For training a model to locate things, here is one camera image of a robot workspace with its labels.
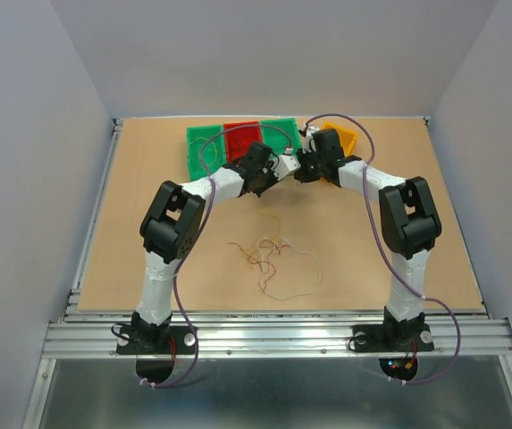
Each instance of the wire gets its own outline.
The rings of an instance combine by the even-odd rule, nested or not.
[[[309,252],[304,252],[304,251],[301,251],[299,250],[298,248],[296,248],[293,243],[291,243],[291,241],[287,240],[287,239],[284,239],[284,238],[278,238],[278,240],[280,242],[285,242],[287,244],[280,244],[278,243],[277,241],[274,241],[274,240],[271,240],[267,237],[263,237],[262,239],[258,240],[257,241],[257,251],[259,252],[260,254],[260,257],[261,257],[261,260],[262,262],[268,262],[267,261],[267,258],[274,252],[274,251],[278,251],[278,254],[280,254],[281,250],[283,248],[285,248],[286,246],[292,248],[293,250],[295,250],[297,253],[299,253],[300,255],[308,255],[308,256],[311,256],[314,260],[315,260],[315,265],[317,267],[317,283],[315,284],[315,286],[313,287],[313,289],[311,289],[309,292],[305,292],[305,293],[297,293],[295,295],[291,295],[291,296],[288,296],[288,297],[276,297],[274,296],[272,293],[270,293],[268,290],[267,290],[267,282],[269,281],[270,278],[268,279],[265,279],[265,275],[266,273],[262,270],[262,276],[260,278],[260,281],[258,283],[260,289],[265,293],[265,295],[267,295],[268,297],[272,298],[272,299],[275,299],[277,301],[287,301],[288,299],[293,299],[293,298],[296,298],[296,297],[305,297],[307,295],[310,295],[312,294],[313,292],[315,292],[315,290],[319,287],[319,284],[321,283],[321,279],[322,279],[322,274],[321,274],[321,266],[319,266],[319,259],[313,254],[313,253],[309,253]],[[273,244],[273,250],[267,254],[267,256],[264,256],[264,252],[262,251],[262,243],[263,242],[271,242]]]
[[[188,146],[190,147],[192,145],[199,144],[199,143],[197,143],[197,141],[199,141],[199,140],[206,141],[207,138],[206,137],[196,137],[195,139],[193,139],[192,141],[190,141],[188,143]],[[218,146],[216,145],[215,141],[212,142],[212,146],[214,147],[214,159],[212,160],[210,165],[213,165],[214,163],[217,163],[218,162],[218,156],[220,155],[220,152],[218,151]]]
[[[373,215],[373,209],[371,208],[369,194],[368,194],[368,188],[367,188],[367,178],[366,173],[367,169],[369,168],[369,165],[374,160],[375,150],[374,150],[374,141],[373,137],[371,137],[371,134],[369,131],[356,119],[351,118],[350,116],[347,116],[345,114],[318,114],[317,116],[314,116],[310,119],[308,119],[305,122],[305,128],[304,130],[307,131],[307,128],[309,127],[309,123],[316,121],[320,118],[325,118],[328,116],[337,116],[343,119],[346,119],[347,121],[353,122],[367,137],[369,140],[369,144],[371,145],[371,156],[367,161],[365,161],[365,168],[363,168],[363,197],[365,198],[365,206],[366,206],[366,212],[369,216],[369,223],[371,224],[371,230],[373,231],[374,241],[377,245],[377,248],[379,249],[379,253],[381,254],[382,260],[387,265],[387,268],[389,268],[392,275],[405,287],[407,290],[412,293],[417,298],[420,298],[427,302],[434,302],[441,307],[443,307],[446,312],[449,314],[449,316],[452,318],[452,322],[454,323],[454,327],[456,329],[456,348],[454,350],[454,355],[452,356],[452,359],[449,361],[449,363],[438,373],[431,375],[430,377],[421,379],[421,380],[412,380],[410,382],[402,382],[403,384],[425,384],[430,383],[435,380],[438,380],[443,375],[445,375],[456,363],[458,355],[460,354],[460,346],[462,344],[462,332],[460,331],[460,324],[458,323],[458,320],[456,316],[454,315],[454,312],[450,309],[449,306],[446,305],[444,301],[438,298],[432,298],[432,297],[426,297],[425,295],[419,293],[417,290],[414,290],[408,283],[405,281],[402,276],[395,270],[395,268],[392,266],[392,263],[387,258],[387,255],[384,252],[384,249],[382,247],[381,238],[379,237],[379,232],[377,231],[376,223],[374,221],[374,215]]]
[[[208,198],[208,207],[206,208],[206,213],[204,214],[204,219],[202,219],[202,223],[200,224],[200,228],[198,229],[198,237],[202,234],[202,231],[206,227],[206,223],[208,222],[208,219],[210,218],[210,214],[212,213],[212,208],[214,207],[214,198],[215,198],[215,193],[216,193],[216,182],[212,178],[212,173],[210,172],[210,167],[208,166],[208,164],[206,163],[206,160],[204,159],[204,151],[206,150],[206,148],[208,147],[208,145],[210,143],[213,143],[218,137],[223,136],[224,134],[226,134],[230,131],[239,130],[239,129],[243,129],[243,128],[255,128],[255,127],[269,128],[271,130],[277,130],[278,132],[283,134],[285,136],[285,138],[288,140],[288,147],[293,147],[291,138],[287,132],[285,132],[284,130],[282,130],[280,128],[273,127],[272,125],[266,125],[263,123],[244,124],[244,125],[240,125],[238,127],[229,128],[228,130],[220,131],[217,134],[214,134],[210,139],[207,139],[204,142],[204,145],[200,148],[200,150],[198,152],[198,159],[200,160],[200,163],[202,164],[202,168],[204,169],[204,171],[206,171],[206,174],[208,175],[208,180],[210,181],[211,192],[210,192],[210,197]],[[186,310],[184,309],[184,306],[182,305],[182,301],[180,300],[180,294],[178,293],[178,273],[180,272],[180,269],[182,268],[182,265],[184,264],[184,261],[186,261],[187,257],[188,257],[188,255],[186,255],[184,258],[182,258],[182,260],[178,263],[178,265],[176,265],[176,270],[174,271],[174,278],[172,280],[172,288],[174,289],[174,298],[176,299],[176,305],[178,306],[178,309],[180,310],[182,317],[186,321],[188,328],[190,329],[190,331],[192,332],[192,335],[194,336],[194,358],[192,359],[192,363],[190,364],[188,369],[184,372],[184,374],[171,383],[152,384],[152,383],[149,383],[146,379],[140,380],[141,383],[146,384],[146,385],[152,387],[153,389],[165,389],[165,388],[177,386],[178,384],[180,384],[183,380],[185,380],[189,376],[189,374],[192,372],[192,370],[194,369],[194,367],[196,366],[196,363],[198,361],[199,350],[198,350],[197,329],[194,326],[194,324],[192,324],[192,322],[190,321],[188,313],[186,313]]]
[[[263,248],[270,248],[268,246],[265,246],[264,244],[268,242],[268,243],[271,243],[272,244],[272,251],[270,251],[267,255],[264,255],[264,252],[262,251]],[[311,293],[315,292],[315,290],[317,289],[317,287],[319,286],[319,284],[321,283],[321,280],[322,280],[322,274],[321,274],[321,267],[319,266],[319,259],[312,253],[309,253],[309,252],[303,252],[303,251],[300,251],[298,250],[294,245],[293,243],[291,243],[291,241],[289,241],[288,239],[284,239],[282,237],[277,237],[277,238],[274,238],[274,239],[269,239],[267,237],[264,237],[260,240],[257,241],[257,244],[256,244],[256,250],[254,250],[252,253],[248,253],[243,247],[241,247],[240,244],[238,243],[235,243],[233,241],[230,241],[228,244],[233,244],[234,246],[237,246],[239,248],[239,250],[241,250],[241,252],[246,255],[246,257],[248,257],[248,262],[252,265],[258,265],[259,266],[259,269],[261,271],[261,278],[260,278],[260,281],[258,283],[258,286],[259,288],[262,290],[262,292],[267,295],[268,297],[272,298],[272,299],[276,299],[278,301],[287,301],[288,299],[292,299],[292,298],[295,298],[295,297],[303,297],[303,296],[306,296],[306,295],[310,295]],[[284,248],[292,248],[294,251],[296,251],[297,253],[299,253],[300,255],[309,255],[311,256],[314,260],[315,260],[315,263],[316,263],[316,266],[317,266],[317,283],[315,284],[315,286],[313,287],[313,289],[311,289],[309,292],[305,292],[305,293],[298,293],[298,294],[295,294],[295,295],[291,295],[289,297],[285,297],[285,298],[280,298],[280,297],[276,297],[274,296],[273,294],[271,294],[268,290],[267,290],[267,283],[276,275],[277,273],[277,269],[275,268],[275,265],[272,264],[271,262],[268,261],[268,258],[270,255],[272,255],[274,252],[277,252],[278,255],[281,255],[281,251],[284,249]],[[257,259],[256,257],[254,257],[254,254],[256,252],[259,252],[260,254],[260,257],[261,259]],[[269,268],[272,268],[273,269],[273,273],[272,275],[266,277],[266,275],[269,273]]]

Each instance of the plastic tray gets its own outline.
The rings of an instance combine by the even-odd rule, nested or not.
[[[222,132],[222,125],[208,125],[205,127],[191,127],[186,131],[188,144],[188,171],[190,179],[195,181],[207,174],[202,168],[202,163],[198,158],[200,149],[208,139]],[[226,149],[223,142],[223,136],[220,136],[209,144],[204,151],[204,159],[211,172],[215,172],[222,165],[226,164]]]
[[[254,124],[257,125],[259,122],[235,122],[225,123],[223,128],[229,130],[231,128],[238,127],[240,125]],[[244,156],[248,152],[249,145],[254,141],[262,143],[262,133],[258,127],[253,128],[242,128],[240,130],[234,130],[225,134],[226,140],[226,156],[228,162],[233,161],[240,156]]]
[[[284,130],[291,138],[294,153],[301,147],[299,141],[298,125],[294,118],[281,118],[281,119],[268,119],[261,121],[264,125],[272,125],[273,127]],[[273,152],[281,155],[288,145],[288,141],[283,134],[270,128],[262,127],[262,136],[264,137],[264,144],[271,147]]]

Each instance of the white wall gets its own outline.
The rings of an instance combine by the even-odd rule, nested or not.
[[[0,428],[21,427],[111,135],[47,0],[0,1]]]
[[[113,117],[429,114],[496,0],[52,0]]]
[[[512,0],[499,0],[431,132],[486,305],[512,323]]]

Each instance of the wooden board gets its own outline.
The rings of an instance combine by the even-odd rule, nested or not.
[[[145,251],[138,228],[163,181],[189,181],[186,129],[259,118],[130,119],[114,155],[79,308],[131,310],[138,304]],[[442,220],[442,235],[427,268],[425,293],[457,309],[482,307],[457,220],[422,119],[366,118],[377,157],[374,166],[429,181]],[[369,156],[366,137],[355,154]],[[276,301],[264,295],[260,272],[229,242],[254,249],[261,237],[279,234],[319,258],[323,279],[311,295]],[[275,257],[268,290],[289,296],[315,285],[313,259],[286,251]],[[390,274],[378,254],[363,197],[326,182],[291,178],[261,198],[246,195],[217,206],[179,276],[180,295],[191,310],[381,309]]]

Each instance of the purple cable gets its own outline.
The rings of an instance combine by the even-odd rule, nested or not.
[[[291,138],[287,132],[285,132],[281,128],[273,127],[272,125],[266,125],[266,124],[262,124],[262,123],[258,123],[258,124],[250,123],[250,124],[240,125],[238,127],[230,128],[228,130],[221,131],[221,132],[213,135],[210,139],[206,140],[206,142],[204,143],[204,145],[200,148],[200,151],[198,152],[198,159],[200,160],[200,163],[202,164],[202,168],[204,168],[204,170],[208,174],[208,180],[210,181],[210,187],[212,188],[212,190],[210,192],[210,197],[208,199],[208,208],[206,209],[206,214],[204,215],[204,219],[202,220],[202,223],[200,224],[200,228],[198,230],[198,237],[200,236],[200,234],[202,234],[202,231],[204,230],[204,228],[206,227],[206,223],[208,222],[208,218],[210,217],[210,214],[212,213],[212,208],[214,206],[214,199],[215,199],[215,193],[216,193],[216,182],[214,181],[214,179],[212,179],[212,173],[210,172],[210,167],[208,167],[208,164],[206,163],[206,160],[204,159],[204,150],[215,139],[226,134],[227,132],[230,132],[233,130],[239,130],[242,128],[255,128],[255,127],[269,128],[271,130],[276,130],[276,131],[280,132],[288,140],[288,146],[293,147]],[[142,383],[145,383],[147,386],[153,387],[154,389],[166,389],[169,387],[175,387],[176,385],[180,384],[186,377],[189,376],[189,374],[192,372],[192,370],[194,369],[194,367],[196,366],[196,363],[198,361],[199,350],[198,350],[197,329],[194,326],[194,324],[192,324],[192,321],[190,320],[188,313],[186,313],[186,310],[184,309],[184,306],[182,305],[182,301],[180,300],[180,295],[178,293],[178,282],[176,280],[178,278],[178,272],[182,268],[182,265],[184,264],[184,261],[186,260],[187,257],[188,257],[188,255],[186,255],[184,258],[182,258],[182,260],[178,263],[178,265],[176,265],[176,270],[174,271],[174,280],[172,281],[172,288],[174,289],[174,298],[176,299],[176,304],[178,305],[178,309],[180,310],[182,317],[184,318],[184,320],[186,321],[186,324],[188,325],[190,331],[192,332],[192,335],[194,335],[194,359],[192,360],[192,363],[190,364],[190,366],[188,367],[186,372],[181,377],[179,377],[178,379],[174,380],[171,383],[155,384],[153,386],[148,381],[146,381],[144,379],[141,380]]]
[[[374,141],[373,141],[373,138],[371,137],[371,134],[360,122],[351,118],[350,116],[346,116],[345,114],[318,114],[317,116],[314,116],[306,121],[306,129],[309,126],[310,122],[315,121],[320,118],[327,117],[327,116],[337,116],[337,117],[340,117],[340,118],[343,118],[343,119],[353,122],[366,135],[367,139],[369,140],[369,144],[371,145],[371,156],[369,157],[369,159],[367,161],[365,161],[365,168],[363,169],[363,197],[365,198],[366,212],[369,216],[369,223],[371,224],[371,230],[373,231],[374,242],[376,243],[377,248],[379,249],[379,253],[381,254],[382,260],[387,265],[387,268],[389,268],[392,275],[405,288],[407,288],[407,290],[410,293],[415,295],[417,298],[420,298],[420,299],[423,299],[423,300],[429,301],[429,302],[435,302],[435,303],[439,304],[441,307],[443,307],[447,311],[449,316],[452,318],[452,322],[454,322],[454,327],[456,328],[456,336],[457,336],[456,349],[454,350],[454,355],[452,356],[452,359],[450,360],[450,362],[441,371],[439,371],[438,373],[436,373],[435,375],[432,375],[430,377],[423,378],[422,380],[414,380],[411,382],[402,382],[398,379],[394,379],[394,378],[392,379],[392,380],[397,380],[398,382],[404,383],[404,384],[424,384],[424,383],[433,382],[433,381],[441,378],[443,375],[445,375],[450,370],[450,368],[452,368],[454,366],[454,364],[456,363],[458,355],[460,354],[460,345],[462,343],[462,332],[460,331],[460,324],[458,323],[458,320],[457,320],[456,316],[454,315],[454,312],[450,309],[449,306],[446,305],[446,303],[444,301],[437,299],[437,298],[426,297],[426,296],[420,294],[417,290],[414,290],[407,283],[407,281],[405,281],[405,279],[403,279],[401,277],[401,275],[397,272],[397,270],[395,270],[394,266],[392,266],[392,263],[387,258],[387,255],[384,253],[384,248],[382,247],[381,238],[379,237],[379,232],[377,231],[376,222],[374,221],[373,209],[371,208],[368,189],[367,189],[366,172],[367,172],[367,169],[369,168],[369,165],[374,160],[374,154],[375,154]]]

